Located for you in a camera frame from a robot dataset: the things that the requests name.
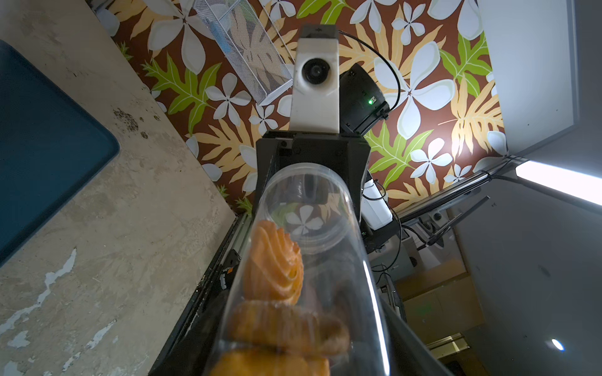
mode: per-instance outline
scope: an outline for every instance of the pastry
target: pastry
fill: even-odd
[[[304,356],[332,356],[349,348],[349,329],[341,320],[287,304],[247,300],[229,319],[228,338]]]
[[[234,350],[220,358],[209,376],[329,376],[328,359],[265,350]]]
[[[302,287],[303,260],[297,243],[275,223],[257,223],[244,269],[245,299],[296,304]]]

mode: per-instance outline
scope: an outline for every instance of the clear plastic tube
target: clear plastic tube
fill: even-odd
[[[349,191],[301,163],[268,182],[205,375],[388,375]]]

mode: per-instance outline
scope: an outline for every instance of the ceiling light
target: ceiling light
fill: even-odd
[[[602,179],[535,161],[516,168],[518,177],[602,205]]]
[[[560,351],[564,351],[564,346],[562,345],[562,343],[558,342],[557,340],[553,339],[552,343],[554,344],[554,346],[556,346],[556,348]]]

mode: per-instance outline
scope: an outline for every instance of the camera lens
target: camera lens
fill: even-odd
[[[330,66],[322,59],[311,59],[303,66],[303,78],[310,84],[318,85],[326,81]]]

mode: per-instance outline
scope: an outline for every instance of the wire mesh basket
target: wire mesh basket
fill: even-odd
[[[247,0],[196,0],[194,9],[255,102],[266,105],[293,77]]]

